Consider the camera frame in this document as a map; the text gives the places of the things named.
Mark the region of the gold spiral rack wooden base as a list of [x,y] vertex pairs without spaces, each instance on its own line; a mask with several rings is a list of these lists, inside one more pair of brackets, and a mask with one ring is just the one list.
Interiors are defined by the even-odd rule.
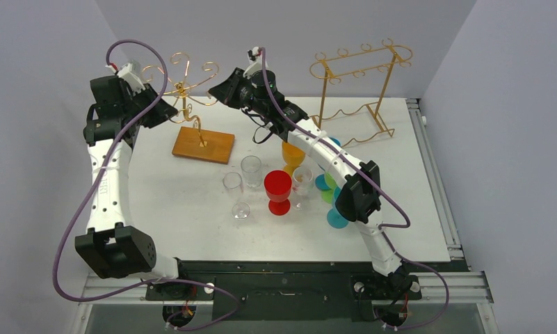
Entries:
[[209,107],[217,103],[210,94],[207,94],[206,102],[193,97],[192,90],[214,79],[219,72],[218,64],[213,61],[202,64],[201,70],[207,73],[207,77],[194,84],[188,82],[191,68],[188,54],[184,52],[173,54],[170,57],[170,64],[183,68],[180,80],[167,79],[164,93],[166,97],[172,99],[170,105],[176,109],[176,114],[169,121],[181,126],[172,147],[172,155],[216,164],[228,164],[235,135],[204,129],[201,117],[193,112],[193,104]]

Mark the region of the patterned clear glass goblet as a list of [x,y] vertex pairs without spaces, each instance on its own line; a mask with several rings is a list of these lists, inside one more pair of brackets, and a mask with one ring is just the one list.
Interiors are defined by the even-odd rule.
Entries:
[[261,159],[254,155],[244,157],[240,163],[245,184],[250,188],[257,188],[262,183]]

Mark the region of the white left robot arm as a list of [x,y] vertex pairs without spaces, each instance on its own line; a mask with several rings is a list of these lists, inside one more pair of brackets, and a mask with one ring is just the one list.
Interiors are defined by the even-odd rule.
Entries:
[[191,289],[176,258],[160,255],[153,239],[134,227],[129,204],[129,165],[141,127],[167,121],[175,109],[135,74],[93,79],[95,103],[88,110],[83,137],[92,164],[90,218],[74,239],[76,252],[100,278],[164,280],[163,289],[182,299]]

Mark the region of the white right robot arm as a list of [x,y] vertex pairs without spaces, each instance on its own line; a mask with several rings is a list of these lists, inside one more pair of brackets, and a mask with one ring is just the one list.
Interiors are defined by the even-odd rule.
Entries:
[[393,225],[372,217],[381,212],[381,201],[386,200],[405,221],[397,228],[411,226],[405,210],[381,189],[376,162],[353,157],[322,134],[302,108],[277,90],[275,75],[270,70],[246,75],[244,70],[236,68],[226,80],[210,88],[208,94],[252,120],[264,121],[271,134],[302,150],[333,177],[340,188],[334,206],[361,233],[373,270],[379,274],[375,281],[381,295],[393,297],[420,292],[416,276],[407,272],[411,261],[398,253],[385,232]]

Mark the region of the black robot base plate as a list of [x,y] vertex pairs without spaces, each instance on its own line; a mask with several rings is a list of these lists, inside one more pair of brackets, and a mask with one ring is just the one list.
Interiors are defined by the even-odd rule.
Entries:
[[185,261],[182,283],[150,284],[145,298],[168,303],[167,315],[198,303],[232,321],[370,320],[376,311],[399,317],[422,298],[419,280],[404,264],[382,276],[370,262]]

